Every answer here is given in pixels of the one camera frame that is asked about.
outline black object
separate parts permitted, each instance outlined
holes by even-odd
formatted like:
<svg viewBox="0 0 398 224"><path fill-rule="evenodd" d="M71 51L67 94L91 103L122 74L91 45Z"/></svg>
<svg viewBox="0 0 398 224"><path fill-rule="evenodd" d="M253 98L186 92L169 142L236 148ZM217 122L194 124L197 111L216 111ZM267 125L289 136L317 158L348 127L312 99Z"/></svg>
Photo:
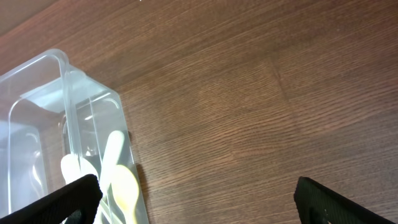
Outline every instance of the black object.
<svg viewBox="0 0 398 224"><path fill-rule="evenodd" d="M89 224L94 222L102 192L97 178L86 175L0 219L0 224Z"/></svg>
<svg viewBox="0 0 398 224"><path fill-rule="evenodd" d="M394 224L308 177L298 179L294 201L303 224Z"/></svg>

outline brown wood grain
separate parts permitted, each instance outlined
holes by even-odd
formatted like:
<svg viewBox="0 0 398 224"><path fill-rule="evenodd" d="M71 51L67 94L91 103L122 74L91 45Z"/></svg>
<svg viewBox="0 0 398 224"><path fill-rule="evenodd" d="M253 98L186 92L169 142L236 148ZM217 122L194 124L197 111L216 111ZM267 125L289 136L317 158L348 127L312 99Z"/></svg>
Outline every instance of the brown wood grain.
<svg viewBox="0 0 398 224"><path fill-rule="evenodd" d="M151 223L299 223L298 177L398 222L398 2L58 0L0 37L114 88Z"/></svg>

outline cream-colored spoon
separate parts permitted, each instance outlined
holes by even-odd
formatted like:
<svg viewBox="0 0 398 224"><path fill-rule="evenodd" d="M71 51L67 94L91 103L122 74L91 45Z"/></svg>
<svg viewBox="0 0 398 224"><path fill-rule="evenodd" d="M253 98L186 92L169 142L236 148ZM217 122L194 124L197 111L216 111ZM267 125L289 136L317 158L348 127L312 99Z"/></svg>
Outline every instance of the cream-colored spoon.
<svg viewBox="0 0 398 224"><path fill-rule="evenodd" d="M111 185L113 199L123 212L126 224L137 224L136 205L139 196L137 179L127 167L117 165L113 169Z"/></svg>

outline plastic box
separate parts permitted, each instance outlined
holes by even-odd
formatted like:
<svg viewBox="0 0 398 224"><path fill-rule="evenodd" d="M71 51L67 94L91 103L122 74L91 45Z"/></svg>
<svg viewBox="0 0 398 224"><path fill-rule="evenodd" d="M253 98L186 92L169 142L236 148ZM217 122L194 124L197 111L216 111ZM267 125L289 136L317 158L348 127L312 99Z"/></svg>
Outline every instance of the plastic box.
<svg viewBox="0 0 398 224"><path fill-rule="evenodd" d="M74 154L101 172L106 141L114 130L125 141L118 164L137 178L119 95L48 50L0 77L0 217L63 187L60 161ZM105 201L111 223L124 223L112 198ZM147 224L142 192L137 222ZM96 223L109 223L100 217Z"/></svg>

